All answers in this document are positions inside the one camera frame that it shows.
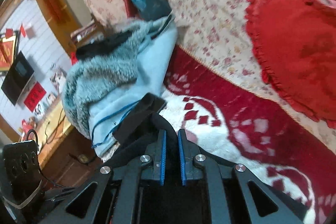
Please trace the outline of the black pants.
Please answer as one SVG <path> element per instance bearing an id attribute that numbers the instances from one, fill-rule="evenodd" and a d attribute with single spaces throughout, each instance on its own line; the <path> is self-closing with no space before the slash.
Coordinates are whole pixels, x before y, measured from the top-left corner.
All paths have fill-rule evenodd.
<path id="1" fill-rule="evenodd" d="M 126 165 L 131 159 L 140 156 L 151 143 L 155 143 L 159 130 L 167 134 L 166 172 L 180 172 L 180 158 L 178 137 L 176 129 L 170 123 L 177 121 L 183 110 L 190 110 L 187 96 L 169 95 L 167 101 L 154 94 L 147 93 L 135 104 L 125 118 L 116 126 L 112 137 L 116 139 L 118 147 L 114 144 L 102 157 L 104 163 L 113 168 Z"/>

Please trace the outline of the wooden cabinet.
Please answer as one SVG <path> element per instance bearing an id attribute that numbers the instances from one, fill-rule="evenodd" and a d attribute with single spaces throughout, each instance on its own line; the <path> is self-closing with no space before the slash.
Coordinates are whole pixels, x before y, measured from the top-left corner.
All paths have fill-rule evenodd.
<path id="1" fill-rule="evenodd" d="M 44 181 L 45 189 L 55 187 L 52 181 L 67 187 L 79 186 L 102 164 L 91 141 L 66 118 L 60 98 L 38 121 L 36 132 L 28 138 L 38 141 L 39 165 L 50 179 Z"/>

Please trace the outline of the light blue fleece jacket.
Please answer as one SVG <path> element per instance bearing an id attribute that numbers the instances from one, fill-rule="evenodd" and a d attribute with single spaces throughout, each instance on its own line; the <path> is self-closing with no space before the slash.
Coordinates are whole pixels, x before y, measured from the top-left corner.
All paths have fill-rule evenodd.
<path id="1" fill-rule="evenodd" d="M 89 139 L 96 155 L 110 159 L 117 149 L 117 126 L 147 94 L 159 97 L 178 30 L 173 14 L 155 21 L 134 20 L 125 42 L 110 53 L 79 60 L 62 91 L 67 119 Z"/>

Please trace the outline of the red white floral blanket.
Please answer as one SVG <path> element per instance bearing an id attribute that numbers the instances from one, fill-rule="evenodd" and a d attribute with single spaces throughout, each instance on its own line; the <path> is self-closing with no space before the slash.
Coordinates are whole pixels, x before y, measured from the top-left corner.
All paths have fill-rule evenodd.
<path id="1" fill-rule="evenodd" d="M 335 223 L 335 153 L 278 104 L 231 84 L 179 47 L 164 84 L 162 115 L 173 128 L 303 203 L 306 223 Z"/>

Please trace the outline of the teal plastic bag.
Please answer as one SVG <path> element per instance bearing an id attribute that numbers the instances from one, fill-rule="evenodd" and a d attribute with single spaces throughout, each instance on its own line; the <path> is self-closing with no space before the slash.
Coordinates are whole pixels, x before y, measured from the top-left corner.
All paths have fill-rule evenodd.
<path id="1" fill-rule="evenodd" d="M 131 0 L 145 21 L 157 20 L 171 13 L 167 0 Z"/>

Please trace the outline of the floral beige quilt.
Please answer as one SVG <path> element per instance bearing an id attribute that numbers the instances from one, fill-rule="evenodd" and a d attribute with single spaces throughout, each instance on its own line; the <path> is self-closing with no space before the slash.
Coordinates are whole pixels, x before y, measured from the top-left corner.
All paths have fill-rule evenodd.
<path id="1" fill-rule="evenodd" d="M 245 31 L 247 0 L 168 0 L 175 21 L 186 33 L 180 46 L 230 83 L 276 102 L 293 120 L 335 150 L 335 130 L 293 110 L 261 79 L 261 69 Z"/>

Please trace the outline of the red heart-shaped pillow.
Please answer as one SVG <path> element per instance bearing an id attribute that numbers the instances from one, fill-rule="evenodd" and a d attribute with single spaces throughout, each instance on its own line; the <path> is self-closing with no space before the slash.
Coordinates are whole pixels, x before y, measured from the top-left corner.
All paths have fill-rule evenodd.
<path id="1" fill-rule="evenodd" d="M 335 128 L 335 0 L 248 0 L 262 80 L 295 111 Z"/>

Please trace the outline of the wall-mounted black television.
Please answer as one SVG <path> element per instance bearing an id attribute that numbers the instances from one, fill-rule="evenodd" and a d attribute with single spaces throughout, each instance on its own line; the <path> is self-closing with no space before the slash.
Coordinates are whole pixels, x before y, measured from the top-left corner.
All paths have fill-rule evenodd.
<path id="1" fill-rule="evenodd" d="M 20 51 L 7 72 L 1 86 L 1 90 L 13 106 L 17 104 L 19 97 L 22 95 L 33 75 L 33 67 Z"/>

